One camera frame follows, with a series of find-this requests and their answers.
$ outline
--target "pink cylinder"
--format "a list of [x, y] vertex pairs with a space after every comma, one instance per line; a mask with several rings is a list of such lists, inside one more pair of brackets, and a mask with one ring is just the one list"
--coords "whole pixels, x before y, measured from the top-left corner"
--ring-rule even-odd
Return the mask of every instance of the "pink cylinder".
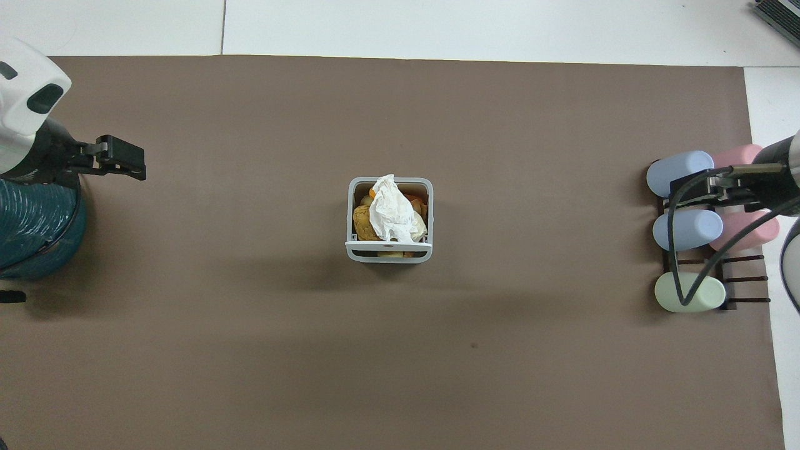
[[[755, 212], [736, 211], [736, 212], [721, 214], [720, 217], [722, 217], [722, 235], [720, 235], [716, 240], [709, 243], [709, 245], [714, 250], [719, 250], [720, 247], [725, 245], [730, 240], [730, 238], [734, 237], [736, 233], [739, 233], [744, 227], [750, 225], [753, 221], [762, 217], [764, 214], [766, 214], [766, 212], [764, 211], [755, 211]], [[779, 232], [780, 232], [780, 224], [778, 223], [778, 218], [773, 217], [760, 227], [753, 230], [747, 236], [742, 238], [742, 240], [736, 243], [736, 245], [734, 245], [728, 251], [741, 251], [741, 250], [746, 250], [748, 248], [763, 245], [765, 243], [768, 243], [772, 239], [777, 238]]]
[[711, 155], [711, 158], [714, 160], [714, 167], [717, 168], [752, 164], [755, 155], [758, 155], [761, 150], [762, 147], [760, 145], [747, 144]]

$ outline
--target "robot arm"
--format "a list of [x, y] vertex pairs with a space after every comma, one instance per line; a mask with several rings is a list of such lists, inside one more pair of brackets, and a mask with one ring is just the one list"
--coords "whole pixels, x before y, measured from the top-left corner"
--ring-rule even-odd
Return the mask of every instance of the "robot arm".
[[114, 136], [76, 141], [48, 114], [70, 89], [45, 55], [0, 34], [0, 178], [76, 187], [78, 174], [146, 178], [144, 150]]

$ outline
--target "pastel cylinder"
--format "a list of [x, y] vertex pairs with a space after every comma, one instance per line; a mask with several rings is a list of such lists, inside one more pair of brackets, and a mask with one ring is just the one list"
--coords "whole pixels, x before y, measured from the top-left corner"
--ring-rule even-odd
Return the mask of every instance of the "pastel cylinder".
[[[670, 249], [667, 234], [666, 213], [653, 223], [653, 239], [664, 250]], [[673, 236], [676, 251], [702, 247], [722, 235], [722, 219], [714, 211], [704, 209], [678, 210], [675, 212]]]
[[714, 167], [727, 167], [727, 166], [741, 166], [745, 164], [752, 164], [755, 155], [763, 150], [763, 147], [755, 144], [741, 145], [734, 147], [730, 150], [712, 155], [714, 159]]
[[[683, 296], [689, 293], [692, 283], [697, 279], [698, 274], [692, 272], [679, 272], [678, 279], [681, 284]], [[655, 282], [655, 299], [667, 311], [672, 312], [702, 312], [720, 307], [725, 302], [725, 286], [718, 279], [707, 276], [700, 283], [697, 292], [694, 293], [692, 301], [686, 305], [681, 305], [678, 293], [675, 291], [675, 282], [672, 272], [667, 272], [658, 277]]]
[[685, 151], [659, 159], [647, 168], [647, 186], [659, 197], [670, 196], [670, 183], [695, 172], [714, 168], [714, 160], [705, 151]]
[[[710, 242], [709, 245], [711, 245], [714, 250], [719, 250], [723, 245], [728, 243], [730, 238], [734, 237], [736, 233], [739, 233], [753, 221], [760, 219], [764, 214], [766, 214], [764, 211], [736, 211], [723, 214], [721, 216], [722, 234], [714, 241]], [[742, 240], [737, 242], [728, 251], [741, 251], [768, 243], [772, 239], [778, 237], [780, 230], [781, 225], [778, 222], [778, 218], [773, 217], [743, 237]]]

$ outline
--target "black cable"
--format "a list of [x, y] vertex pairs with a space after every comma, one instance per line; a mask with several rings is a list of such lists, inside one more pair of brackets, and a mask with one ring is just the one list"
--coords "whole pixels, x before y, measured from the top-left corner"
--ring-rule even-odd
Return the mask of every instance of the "black cable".
[[667, 238], [670, 241], [670, 271], [672, 272], [672, 278], [675, 282], [675, 291], [678, 293], [678, 300], [680, 301], [681, 305], [686, 306], [688, 305], [692, 299], [694, 298], [694, 294], [700, 288], [700, 284], [702, 281], [708, 276], [711, 270], [716, 266], [722, 258], [725, 257], [725, 254], [740, 240], [742, 240], [745, 236], [751, 233], [756, 228], [760, 227], [764, 223], [769, 222], [772, 218], [777, 217], [790, 209], [800, 205], [800, 198], [798, 199], [789, 199], [772, 209], [769, 213], [759, 217], [758, 219], [754, 220], [752, 223], [748, 224], [746, 227], [741, 229], [738, 233], [736, 233], [733, 237], [731, 237], [728, 242], [720, 247], [714, 255], [708, 260], [703, 269], [698, 274], [697, 278], [694, 279], [691, 288], [689, 289], [689, 293], [686, 295], [686, 298], [683, 297], [683, 290], [680, 284], [680, 279], [678, 278], [678, 254], [675, 251], [674, 245], [674, 233], [673, 233], [673, 221], [674, 221], [674, 214], [675, 210], [678, 207], [678, 203], [683, 198], [683, 195], [691, 189], [693, 186], [700, 183], [702, 180], [707, 179], [711, 176], [719, 175], [720, 173], [730, 173], [733, 170], [732, 167], [723, 167], [721, 169], [717, 169], [714, 171], [707, 171], [701, 174], [697, 174], [694, 178], [692, 178], [688, 183], [681, 186], [680, 189], [675, 193], [674, 199], [670, 198], [670, 209], [668, 211], [667, 216]]
[[720, 247], [717, 250], [717, 252], [714, 253], [714, 255], [711, 256], [711, 258], [709, 258], [708, 263], [706, 263], [706, 265], [703, 266], [703, 269], [698, 274], [698, 277], [694, 280], [694, 283], [692, 283], [692, 287], [689, 290], [689, 293], [686, 295], [686, 303], [683, 303], [683, 301], [681, 301], [681, 304], [684, 306], [689, 304], [689, 302], [692, 300], [692, 297], [694, 297], [695, 292], [697, 292], [697, 290], [700, 288], [700, 283], [703, 281], [703, 279], [706, 278], [709, 272], [711, 272], [711, 269], [713, 269], [714, 266], [716, 266], [717, 263], [719, 263], [719, 261], [725, 257], [725, 254], [734, 245], [736, 245], [736, 243], [738, 243], [740, 240], [742, 240], [742, 238], [747, 236], [756, 228], [760, 227], [764, 223], [769, 222], [772, 218], [787, 212], [788, 210], [790, 210], [793, 207], [796, 207], [797, 205], [800, 205], [800, 199], [792, 199], [784, 203], [781, 203], [780, 205], [776, 206], [775, 209], [754, 220], [752, 223], [741, 229], [739, 233], [736, 233], [732, 238], [730, 238], [730, 240], [725, 245]]
[[669, 265], [670, 271], [672, 272], [672, 280], [675, 283], [675, 291], [678, 293], [678, 300], [680, 300], [681, 305], [686, 306], [691, 301], [691, 297], [688, 300], [683, 298], [683, 290], [681, 289], [681, 280], [678, 278], [678, 253], [675, 251], [675, 236], [673, 233], [673, 222], [675, 219], [675, 210], [678, 209], [678, 203], [681, 202], [683, 196], [689, 192], [689, 189], [692, 187], [697, 186], [699, 183], [709, 179], [711, 177], [722, 175], [722, 174], [729, 174], [734, 169], [733, 167], [720, 167], [718, 169], [710, 169], [708, 171], [703, 171], [693, 178], [691, 178], [688, 182], [684, 183], [674, 195], [670, 195], [670, 208], [666, 215], [666, 237], [669, 240], [670, 249], [669, 249]]
[[35, 258], [37, 256], [40, 256], [40, 255], [43, 255], [43, 254], [47, 253], [51, 248], [55, 247], [55, 245], [58, 243], [58, 241], [60, 241], [66, 235], [66, 233], [70, 230], [70, 228], [72, 228], [72, 224], [75, 222], [75, 219], [78, 217], [78, 210], [81, 209], [81, 202], [82, 202], [81, 179], [80, 179], [80, 177], [78, 177], [78, 185], [75, 187], [75, 205], [72, 208], [72, 215], [70, 216], [70, 219], [67, 221], [67, 223], [64, 225], [64, 227], [60, 230], [60, 232], [51, 241], [45, 243], [43, 246], [41, 246], [38, 250], [36, 250], [31, 255], [28, 255], [25, 258], [20, 259], [16, 263], [11, 263], [11, 264], [9, 264], [9, 265], [7, 265], [5, 267], [0, 267], [0, 276], [2, 276], [3, 272], [8, 271], [10, 269], [13, 269], [13, 268], [19, 266], [20, 264], [27, 263], [31, 259], [33, 259], [33, 258]]

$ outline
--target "bread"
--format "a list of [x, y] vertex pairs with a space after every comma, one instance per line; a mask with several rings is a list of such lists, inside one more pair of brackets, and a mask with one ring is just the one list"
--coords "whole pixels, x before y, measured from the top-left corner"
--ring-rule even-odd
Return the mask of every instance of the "bread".
[[361, 205], [353, 211], [353, 225], [360, 241], [379, 241], [381, 238], [375, 234], [375, 229], [370, 223], [370, 207]]

